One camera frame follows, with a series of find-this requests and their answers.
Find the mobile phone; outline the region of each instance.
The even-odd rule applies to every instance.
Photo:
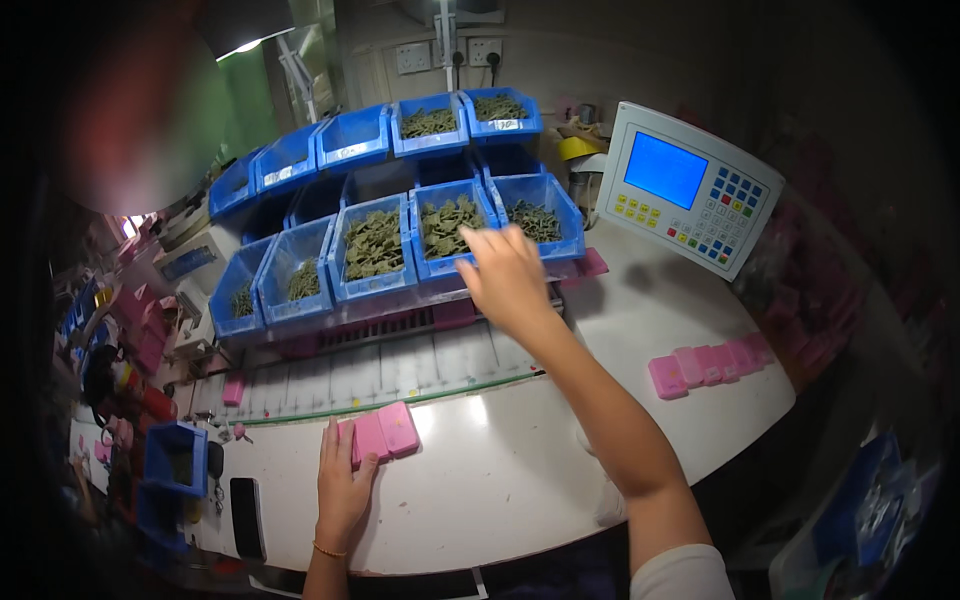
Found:
[[[267,560],[260,526],[260,489],[251,477],[230,479],[230,512],[233,539],[242,559]]]

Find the control panel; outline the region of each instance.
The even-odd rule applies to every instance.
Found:
[[[733,144],[621,102],[597,211],[733,281],[783,183]]]

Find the power cord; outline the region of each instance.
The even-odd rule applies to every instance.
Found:
[[[500,64],[500,55],[495,52],[487,54],[487,64],[490,66],[490,87],[496,87],[496,67]]]

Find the gold bracelet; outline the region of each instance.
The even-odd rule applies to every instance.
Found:
[[[329,550],[324,550],[317,545],[316,540],[313,540],[313,547],[317,548],[317,550],[319,550],[322,554],[326,554],[326,556],[334,559],[342,559],[347,555],[346,552],[330,552]]]

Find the power outlet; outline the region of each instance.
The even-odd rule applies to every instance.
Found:
[[[495,52],[500,55],[500,64],[503,64],[503,40],[497,37],[471,37],[468,40],[468,64],[470,66],[487,66],[487,54]]]
[[[430,44],[419,42],[396,48],[396,73],[406,75],[430,70]]]

